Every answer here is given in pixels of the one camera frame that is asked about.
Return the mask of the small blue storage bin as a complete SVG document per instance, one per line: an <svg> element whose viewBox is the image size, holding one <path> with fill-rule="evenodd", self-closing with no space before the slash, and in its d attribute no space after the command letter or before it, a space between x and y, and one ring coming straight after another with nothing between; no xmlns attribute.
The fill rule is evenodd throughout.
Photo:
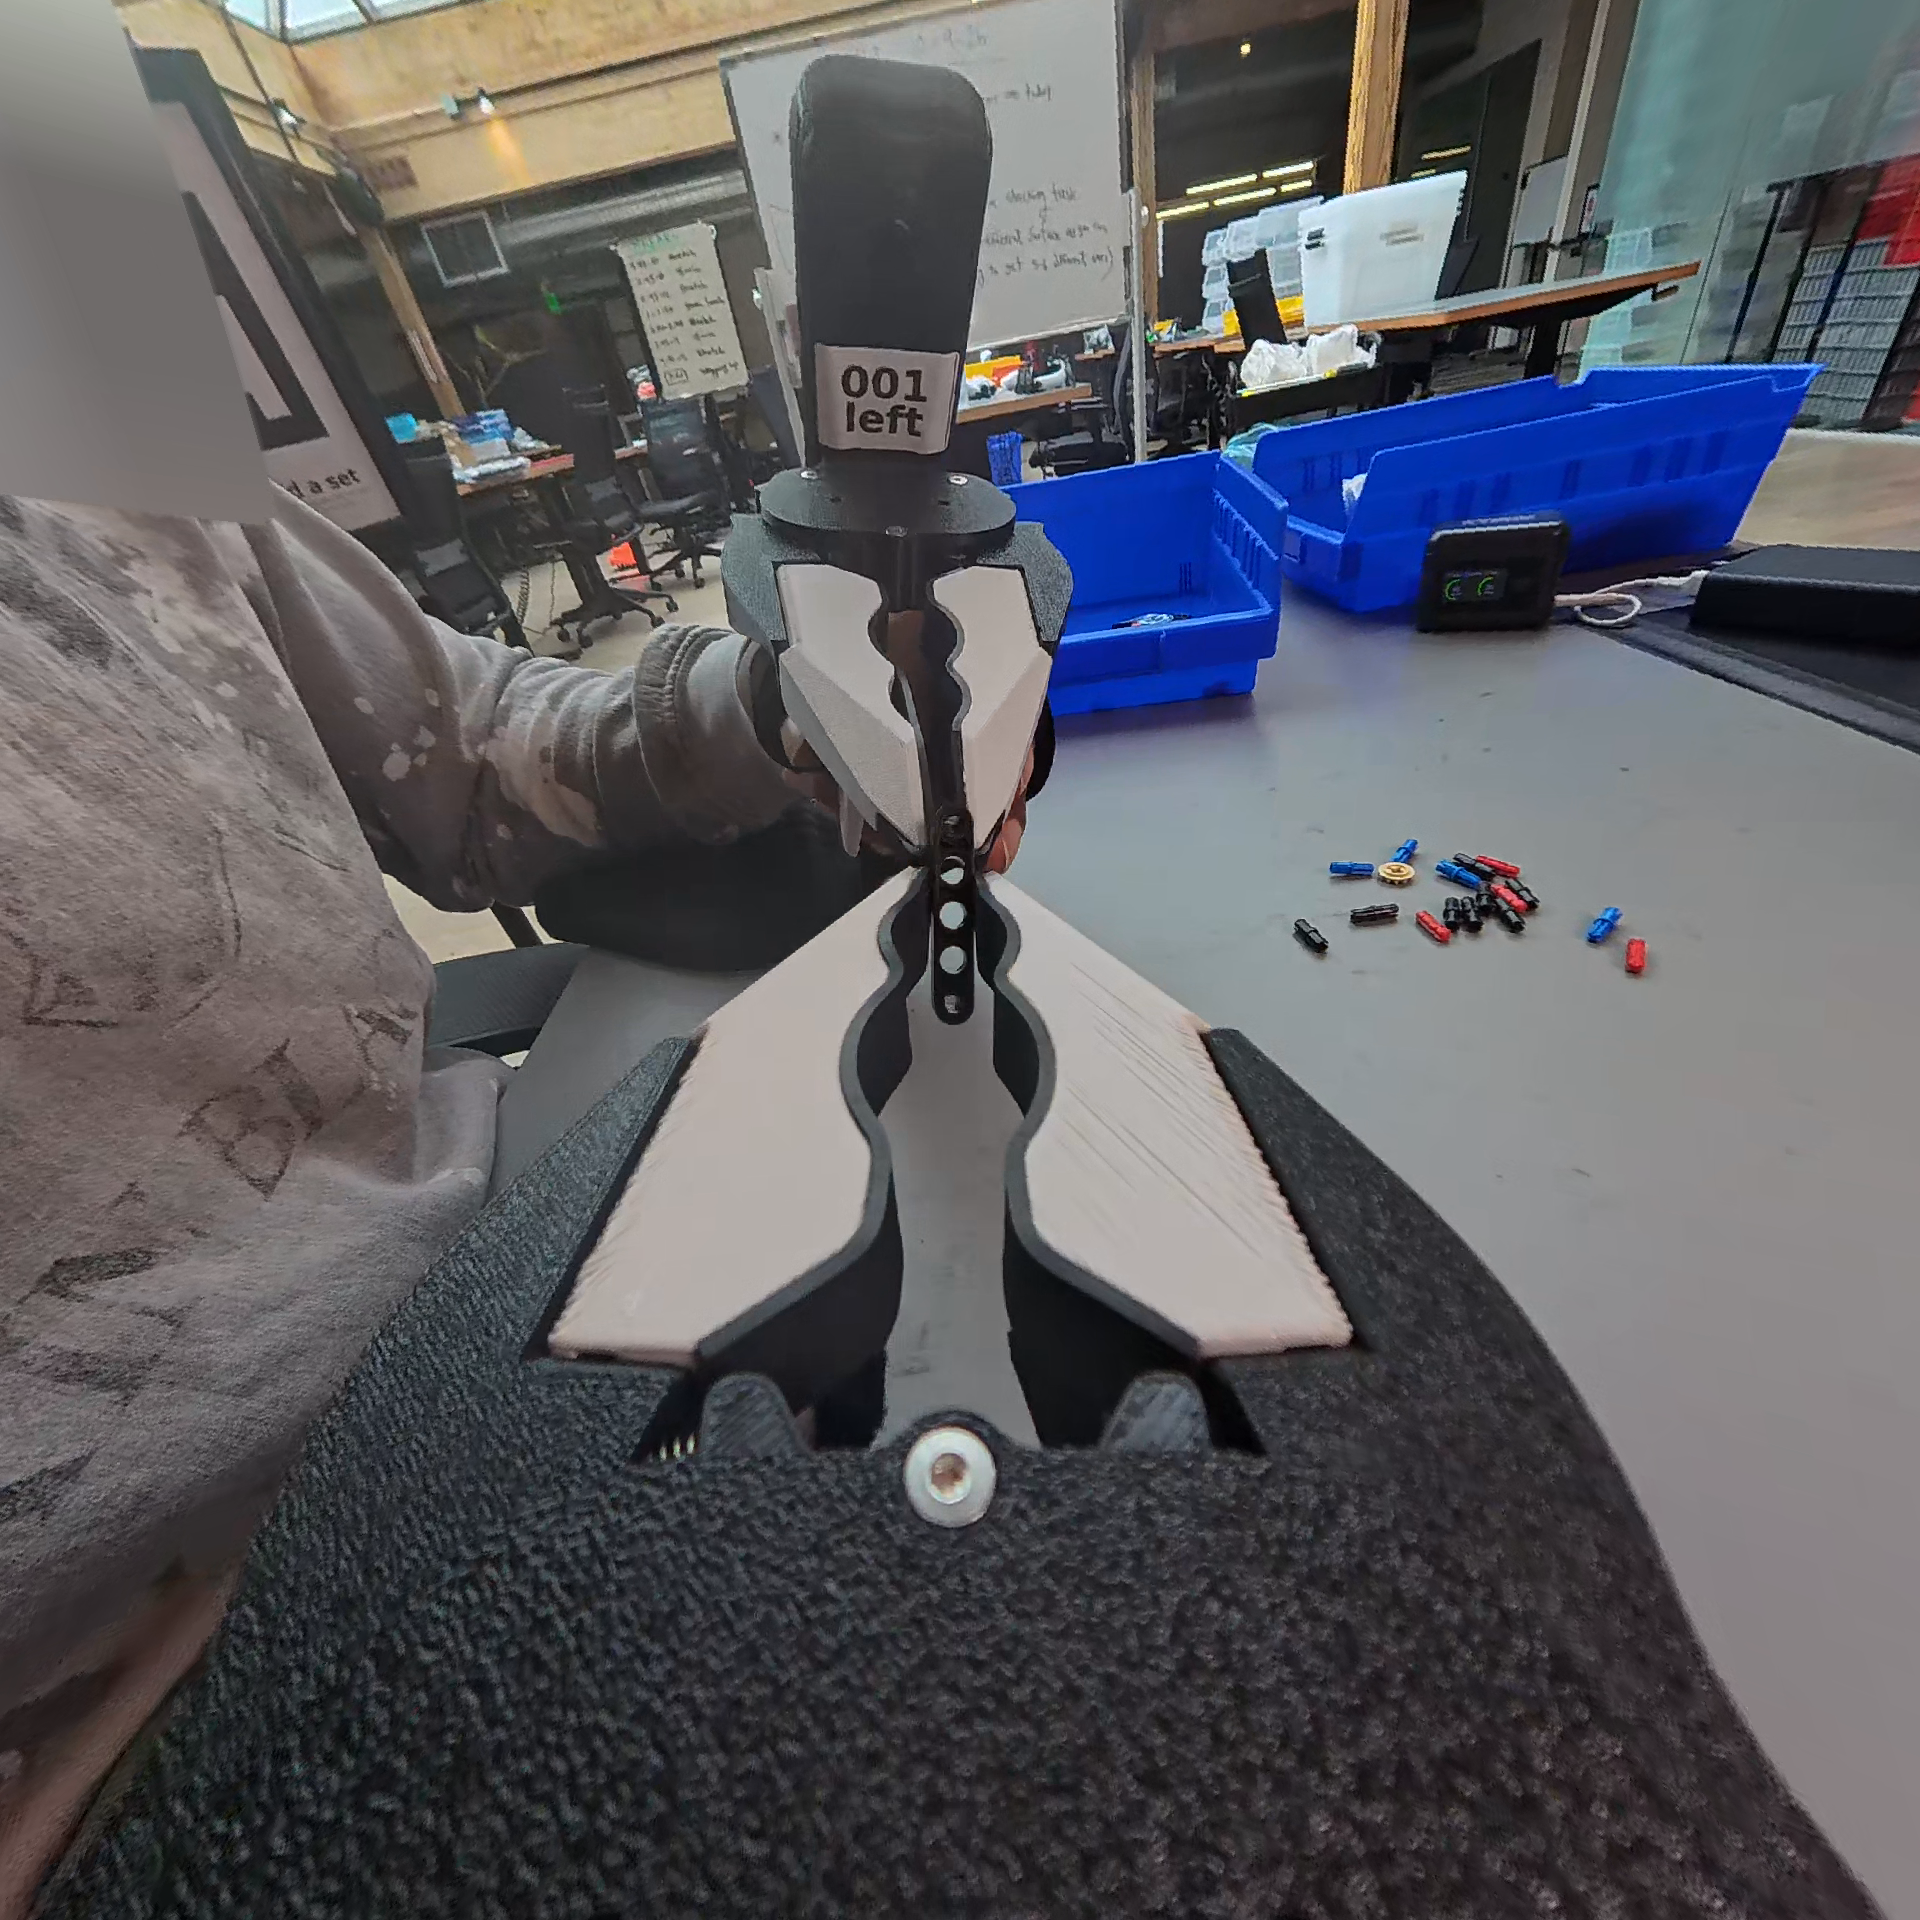
<svg viewBox="0 0 1920 1920"><path fill-rule="evenodd" d="M1015 515L1042 528L1071 571L1053 655L1053 715L1248 698L1278 652L1288 506L1226 459L1193 454L1025 483ZM1118 617L1189 612L1155 632Z"/></svg>

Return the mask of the paper flip chart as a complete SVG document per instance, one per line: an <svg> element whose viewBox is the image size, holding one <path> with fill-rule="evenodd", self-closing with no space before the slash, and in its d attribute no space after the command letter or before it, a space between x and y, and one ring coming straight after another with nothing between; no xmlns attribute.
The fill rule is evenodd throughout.
<svg viewBox="0 0 1920 1920"><path fill-rule="evenodd" d="M742 391L749 367L707 223L619 238L626 275L659 400L704 400Z"/></svg>

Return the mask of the white storage box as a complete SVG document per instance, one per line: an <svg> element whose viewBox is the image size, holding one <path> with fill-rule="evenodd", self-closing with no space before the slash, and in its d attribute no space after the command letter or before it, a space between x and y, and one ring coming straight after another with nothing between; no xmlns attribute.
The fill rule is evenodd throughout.
<svg viewBox="0 0 1920 1920"><path fill-rule="evenodd" d="M1467 182L1464 171L1419 177L1303 208L1303 324L1330 329L1425 312Z"/></svg>

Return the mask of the framed marker sign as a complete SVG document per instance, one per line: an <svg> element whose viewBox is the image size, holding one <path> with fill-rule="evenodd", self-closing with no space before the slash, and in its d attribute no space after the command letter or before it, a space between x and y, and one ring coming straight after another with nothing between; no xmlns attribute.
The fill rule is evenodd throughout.
<svg viewBox="0 0 1920 1920"><path fill-rule="evenodd" d="M274 484L360 540L414 499L390 431L206 62L133 50Z"/></svg>

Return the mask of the wooden background table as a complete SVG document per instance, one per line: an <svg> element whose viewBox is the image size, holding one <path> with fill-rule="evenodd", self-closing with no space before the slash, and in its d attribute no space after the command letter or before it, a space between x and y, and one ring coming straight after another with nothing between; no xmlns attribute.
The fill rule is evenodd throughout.
<svg viewBox="0 0 1920 1920"><path fill-rule="evenodd" d="M1073 406L1093 403L1094 391L1090 385L1079 383L1056 391L1033 391L1033 393L997 393L983 400L963 400L957 406L952 423L955 427L978 427L985 434L998 434L1013 431L1013 420L1039 415L1061 415L1071 410Z"/></svg>
<svg viewBox="0 0 1920 1920"><path fill-rule="evenodd" d="M1525 334L1525 377L1553 377L1565 329L1643 296L1666 297L1697 275L1696 260L1656 271L1611 272L1583 279L1553 279L1454 296L1378 321L1360 321L1358 336L1376 340L1371 369L1342 369L1253 391L1241 385L1246 347L1225 336L1193 334L1177 344L1154 344L1146 367L1199 358L1205 393L1217 440L1257 420L1286 420L1339 411L1369 411L1416 400L1427 393L1434 351L1471 328L1506 328Z"/></svg>

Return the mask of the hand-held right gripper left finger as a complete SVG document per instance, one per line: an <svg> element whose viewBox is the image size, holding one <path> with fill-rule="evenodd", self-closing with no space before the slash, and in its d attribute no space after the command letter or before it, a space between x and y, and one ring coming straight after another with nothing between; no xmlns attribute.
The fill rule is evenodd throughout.
<svg viewBox="0 0 1920 1920"><path fill-rule="evenodd" d="M880 1112L927 955L907 872L710 1016L546 1336L566 1360L866 1364L902 1244Z"/></svg>

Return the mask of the person's grey sweatshirt torso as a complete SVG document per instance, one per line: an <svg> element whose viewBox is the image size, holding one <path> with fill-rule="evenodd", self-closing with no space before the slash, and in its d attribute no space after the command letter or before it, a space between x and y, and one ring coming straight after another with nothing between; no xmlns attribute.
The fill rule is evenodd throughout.
<svg viewBox="0 0 1920 1920"><path fill-rule="evenodd" d="M5 499L5 1916L485 1190L374 854L464 824L517 665L297 507Z"/></svg>

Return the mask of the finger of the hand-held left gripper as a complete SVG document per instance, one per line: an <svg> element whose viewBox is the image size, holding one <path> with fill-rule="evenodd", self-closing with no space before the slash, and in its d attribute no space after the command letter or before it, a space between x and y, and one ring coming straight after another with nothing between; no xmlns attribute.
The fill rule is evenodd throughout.
<svg viewBox="0 0 1920 1920"><path fill-rule="evenodd" d="M779 563L775 594L785 719L832 778L843 811L923 860L920 745L895 707L895 671L874 642L880 586L827 563Z"/></svg>
<svg viewBox="0 0 1920 1920"><path fill-rule="evenodd" d="M1021 771L1048 689L1048 655L1019 570L957 570L944 576L944 617L952 630L949 671L960 687L957 774L986 856Z"/></svg>

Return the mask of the black holed brick beam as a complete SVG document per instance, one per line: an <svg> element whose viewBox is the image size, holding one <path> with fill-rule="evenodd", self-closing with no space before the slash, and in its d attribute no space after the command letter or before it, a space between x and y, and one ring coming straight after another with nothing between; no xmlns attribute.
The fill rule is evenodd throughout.
<svg viewBox="0 0 1920 1920"><path fill-rule="evenodd" d="M934 1017L966 1025L975 1002L975 840L969 809L938 800L927 830L927 994Z"/></svg>

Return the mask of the person's left hand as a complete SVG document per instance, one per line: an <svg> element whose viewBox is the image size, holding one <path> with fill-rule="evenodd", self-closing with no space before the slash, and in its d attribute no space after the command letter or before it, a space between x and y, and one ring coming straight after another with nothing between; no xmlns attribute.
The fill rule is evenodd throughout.
<svg viewBox="0 0 1920 1920"><path fill-rule="evenodd" d="M838 784L824 771L824 761L808 748L795 723L781 720L779 754L784 756L781 782L799 798L814 804L832 825L841 848L849 856L893 857L897 843L888 830L866 825L856 809L849 807ZM1021 778L1005 814L1000 816L991 846L985 857L986 873L1005 873L1021 846L1027 800L1034 786L1043 786L1053 761L1053 726L1051 712L1043 707L1039 728L1033 734Z"/></svg>

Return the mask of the stack of clear containers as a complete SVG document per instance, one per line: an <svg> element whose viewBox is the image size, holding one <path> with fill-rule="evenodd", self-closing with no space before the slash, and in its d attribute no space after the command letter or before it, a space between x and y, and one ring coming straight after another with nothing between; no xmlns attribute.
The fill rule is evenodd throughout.
<svg viewBox="0 0 1920 1920"><path fill-rule="evenodd" d="M1210 228L1201 243L1201 328L1210 332L1238 324L1235 289L1255 281L1255 264L1264 264L1264 281L1274 297L1280 323L1301 329L1303 300L1303 225L1318 211L1321 198L1272 200L1243 211L1225 227Z"/></svg>

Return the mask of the black desk mat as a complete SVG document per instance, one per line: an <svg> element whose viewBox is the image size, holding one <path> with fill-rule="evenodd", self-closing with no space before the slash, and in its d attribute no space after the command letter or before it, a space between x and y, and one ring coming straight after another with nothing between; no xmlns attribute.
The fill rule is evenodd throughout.
<svg viewBox="0 0 1920 1920"><path fill-rule="evenodd" d="M1680 608L1638 616L1616 640L1845 729L1917 752L1917 655L1853 640L1704 632Z"/></svg>

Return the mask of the long blue storage bin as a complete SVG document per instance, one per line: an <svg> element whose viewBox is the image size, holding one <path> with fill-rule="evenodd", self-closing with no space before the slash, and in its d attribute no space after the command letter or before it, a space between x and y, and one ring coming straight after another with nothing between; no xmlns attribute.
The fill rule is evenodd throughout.
<svg viewBox="0 0 1920 1920"><path fill-rule="evenodd" d="M1272 431L1253 474L1286 500L1286 584L1390 612L1442 524L1557 518L1567 571L1727 547L1815 379L1813 363L1530 377Z"/></svg>

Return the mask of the white plastic bags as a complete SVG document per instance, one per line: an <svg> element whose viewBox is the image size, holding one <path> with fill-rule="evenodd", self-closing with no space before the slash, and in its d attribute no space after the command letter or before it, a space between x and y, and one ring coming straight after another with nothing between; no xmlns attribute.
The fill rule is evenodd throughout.
<svg viewBox="0 0 1920 1920"><path fill-rule="evenodd" d="M1238 362L1241 393L1278 393L1353 371L1373 371L1378 336L1354 324L1310 334L1297 344L1248 344Z"/></svg>

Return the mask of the person's left forearm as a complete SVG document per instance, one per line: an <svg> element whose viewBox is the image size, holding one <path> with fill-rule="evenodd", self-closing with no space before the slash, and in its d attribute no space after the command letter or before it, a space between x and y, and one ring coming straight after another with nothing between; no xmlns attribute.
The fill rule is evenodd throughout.
<svg viewBox="0 0 1920 1920"><path fill-rule="evenodd" d="M414 616L329 748L386 875L450 911L527 906L598 857L728 846L801 804L761 740L773 663L669 626L619 674Z"/></svg>

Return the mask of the grey desk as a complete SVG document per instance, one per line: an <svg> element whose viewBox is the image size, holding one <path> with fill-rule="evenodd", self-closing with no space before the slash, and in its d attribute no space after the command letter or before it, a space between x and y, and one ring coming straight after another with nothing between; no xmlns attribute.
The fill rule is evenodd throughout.
<svg viewBox="0 0 1920 1920"><path fill-rule="evenodd" d="M1293 594L1253 698L1061 723L1015 881L1246 1034L1521 1305L1718 1676L1914 1916L1914 752L1592 632ZM1334 857L1542 918L1349 929Z"/></svg>

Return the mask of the black power adapter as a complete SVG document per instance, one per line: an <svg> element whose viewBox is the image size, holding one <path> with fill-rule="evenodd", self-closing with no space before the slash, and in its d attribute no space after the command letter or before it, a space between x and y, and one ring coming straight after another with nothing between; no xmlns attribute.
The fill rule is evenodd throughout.
<svg viewBox="0 0 1920 1920"><path fill-rule="evenodd" d="M1687 619L1697 634L1914 655L1917 554L1881 547L1755 547L1702 576Z"/></svg>

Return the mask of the whiteboard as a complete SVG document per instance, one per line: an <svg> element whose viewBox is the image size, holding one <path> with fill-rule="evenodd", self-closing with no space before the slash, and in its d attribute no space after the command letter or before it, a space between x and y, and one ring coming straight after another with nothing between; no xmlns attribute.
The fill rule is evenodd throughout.
<svg viewBox="0 0 1920 1920"><path fill-rule="evenodd" d="M952 4L874 33L795 39L720 64L761 236L797 290L785 116L821 55L931 64L979 95L991 185L969 344L1015 346L1122 315L1133 215L1119 184L1115 3Z"/></svg>

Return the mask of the black office chair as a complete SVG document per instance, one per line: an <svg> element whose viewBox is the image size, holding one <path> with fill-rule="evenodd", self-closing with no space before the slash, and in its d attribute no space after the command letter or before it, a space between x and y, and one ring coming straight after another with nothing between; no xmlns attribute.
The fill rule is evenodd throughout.
<svg viewBox="0 0 1920 1920"><path fill-rule="evenodd" d="M723 456L714 448L699 400L651 400L640 408L643 467L654 495L640 504L640 524L669 547L673 576L704 584L704 564L721 558L733 518Z"/></svg>
<svg viewBox="0 0 1920 1920"><path fill-rule="evenodd" d="M558 481L555 518L555 554L578 594L578 603L555 619L563 659L575 659L595 626L626 616L662 626L664 616L681 610L678 600L648 570L640 570L637 586L622 584L607 570L611 552L640 532L640 519L611 471L592 474L575 459Z"/></svg>

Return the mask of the red blue storage bin rack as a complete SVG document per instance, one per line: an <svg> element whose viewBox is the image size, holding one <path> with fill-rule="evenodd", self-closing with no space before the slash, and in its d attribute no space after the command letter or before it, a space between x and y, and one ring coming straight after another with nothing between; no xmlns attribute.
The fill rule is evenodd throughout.
<svg viewBox="0 0 1920 1920"><path fill-rule="evenodd" d="M1769 182L1722 362L1808 367L1798 426L1917 426L1917 153Z"/></svg>

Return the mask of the black device green display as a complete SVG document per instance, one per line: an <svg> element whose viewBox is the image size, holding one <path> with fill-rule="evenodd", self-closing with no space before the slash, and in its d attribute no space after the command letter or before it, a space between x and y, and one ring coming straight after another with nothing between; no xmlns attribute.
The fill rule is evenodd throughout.
<svg viewBox="0 0 1920 1920"><path fill-rule="evenodd" d="M1569 552L1560 515L1464 519L1425 540L1411 601L1419 634L1535 634L1552 623Z"/></svg>

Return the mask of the wooden pillar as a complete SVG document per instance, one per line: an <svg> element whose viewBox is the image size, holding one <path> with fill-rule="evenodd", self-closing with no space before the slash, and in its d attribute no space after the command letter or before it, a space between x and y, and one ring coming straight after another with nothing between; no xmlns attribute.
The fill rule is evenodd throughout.
<svg viewBox="0 0 1920 1920"><path fill-rule="evenodd" d="M1387 185L1394 174L1407 14L1407 0L1354 4L1344 198Z"/></svg>

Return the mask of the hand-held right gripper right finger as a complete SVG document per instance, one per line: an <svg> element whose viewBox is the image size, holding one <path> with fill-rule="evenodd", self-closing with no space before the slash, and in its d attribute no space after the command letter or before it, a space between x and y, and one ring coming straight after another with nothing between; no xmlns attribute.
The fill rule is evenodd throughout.
<svg viewBox="0 0 1920 1920"><path fill-rule="evenodd" d="M991 1064L1021 1115L1017 1250L1186 1359L1346 1350L1207 1022L1007 881L986 881L978 937Z"/></svg>

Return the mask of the scatter of small brick pins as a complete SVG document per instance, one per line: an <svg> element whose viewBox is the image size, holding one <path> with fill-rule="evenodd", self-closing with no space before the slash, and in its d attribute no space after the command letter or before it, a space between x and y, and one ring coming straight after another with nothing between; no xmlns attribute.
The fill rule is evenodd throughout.
<svg viewBox="0 0 1920 1920"><path fill-rule="evenodd" d="M1373 878L1378 863L1395 857L1411 863L1419 872L1407 888L1384 888ZM1378 889L1378 897L1365 897L1344 912L1349 929L1405 923L1430 946L1475 940L1487 929L1518 940L1544 915L1544 902L1521 864L1485 854L1432 856L1427 864L1422 864L1422 846L1415 836L1381 860L1330 860L1327 883Z"/></svg>

